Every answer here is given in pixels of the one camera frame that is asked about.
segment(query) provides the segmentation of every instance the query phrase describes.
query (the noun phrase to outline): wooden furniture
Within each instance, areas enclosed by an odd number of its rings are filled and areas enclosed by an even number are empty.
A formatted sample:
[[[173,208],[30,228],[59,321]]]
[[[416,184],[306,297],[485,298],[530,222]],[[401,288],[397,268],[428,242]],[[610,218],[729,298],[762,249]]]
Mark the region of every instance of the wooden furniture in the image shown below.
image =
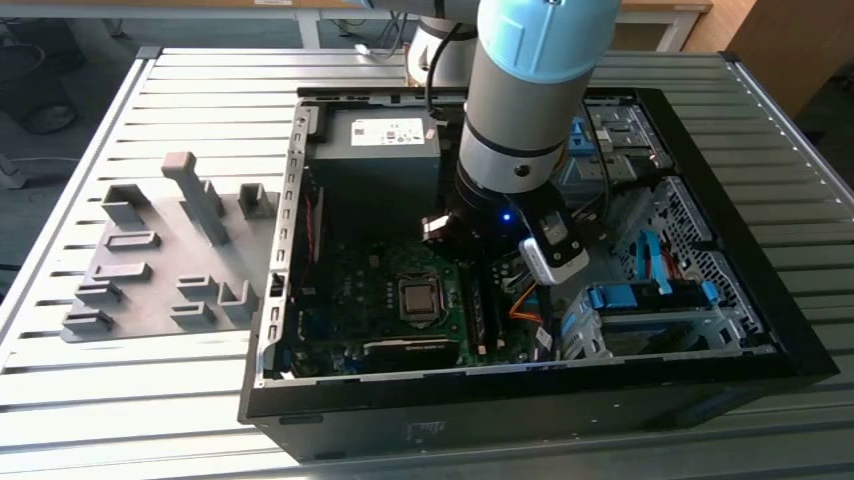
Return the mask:
[[[624,0],[616,48],[680,51],[712,0]],[[318,22],[387,19],[343,0],[0,0],[0,17],[287,18],[299,22],[305,48],[321,48]]]
[[[854,57],[852,0],[714,0],[685,44],[736,52],[790,116]]]

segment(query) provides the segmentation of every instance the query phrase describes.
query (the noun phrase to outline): floor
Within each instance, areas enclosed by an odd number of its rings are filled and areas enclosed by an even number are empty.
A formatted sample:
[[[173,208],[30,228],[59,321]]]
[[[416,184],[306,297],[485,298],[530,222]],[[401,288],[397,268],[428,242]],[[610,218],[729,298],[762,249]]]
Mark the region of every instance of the floor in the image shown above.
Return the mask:
[[[125,34],[113,38],[99,20],[70,22],[87,56],[83,68],[63,75],[63,83],[79,109],[74,126],[49,136],[26,134],[0,114],[0,153],[11,159],[39,157],[81,158],[103,114],[122,83],[137,50],[143,45],[170,47],[301,48],[299,29],[290,20],[127,20]],[[375,39],[383,21],[347,27],[366,39]],[[405,30],[412,38],[414,25]],[[363,41],[343,36],[333,22],[322,22],[322,45],[350,48]],[[820,150],[849,183],[854,183],[854,91],[832,82],[797,118],[801,128],[817,139]],[[74,162],[34,160],[18,162],[33,178],[31,187],[0,190],[0,263],[21,265],[42,225],[62,193]],[[15,272],[0,271],[0,294]]]

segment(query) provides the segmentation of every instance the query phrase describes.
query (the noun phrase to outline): slotted aluminum table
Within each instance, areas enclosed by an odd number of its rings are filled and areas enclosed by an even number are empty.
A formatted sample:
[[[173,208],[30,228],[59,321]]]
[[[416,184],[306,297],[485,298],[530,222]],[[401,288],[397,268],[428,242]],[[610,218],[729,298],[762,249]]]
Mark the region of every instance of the slotted aluminum table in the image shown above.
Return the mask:
[[[594,85],[666,91],[843,369],[810,390],[670,434],[298,465],[235,420],[247,332],[61,340],[107,187],[175,195],[161,158],[191,150],[218,192],[247,182],[281,191],[298,85],[354,84],[403,85],[403,57],[166,49],[137,61],[0,310],[0,476],[853,478],[854,197],[741,64],[717,55],[612,54]]]

